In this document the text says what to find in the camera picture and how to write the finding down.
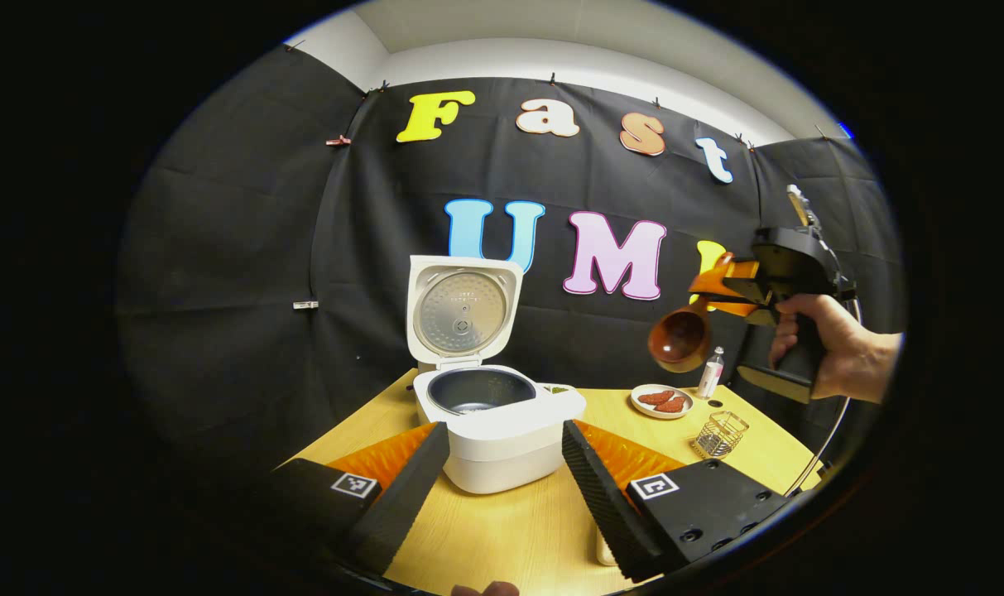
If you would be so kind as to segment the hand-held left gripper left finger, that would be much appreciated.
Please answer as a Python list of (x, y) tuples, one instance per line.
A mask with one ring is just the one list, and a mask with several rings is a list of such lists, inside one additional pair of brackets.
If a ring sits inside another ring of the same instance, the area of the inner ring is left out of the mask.
[(327, 464), (294, 458), (276, 472), (276, 518), (312, 550), (383, 574), (448, 459), (444, 422)]

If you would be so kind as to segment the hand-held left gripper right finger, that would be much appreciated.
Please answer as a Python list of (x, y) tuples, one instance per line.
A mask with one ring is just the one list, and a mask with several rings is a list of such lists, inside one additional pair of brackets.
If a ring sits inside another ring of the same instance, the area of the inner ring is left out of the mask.
[(584, 421), (564, 423), (562, 453), (633, 582), (721, 550), (789, 501), (718, 458), (683, 464)]

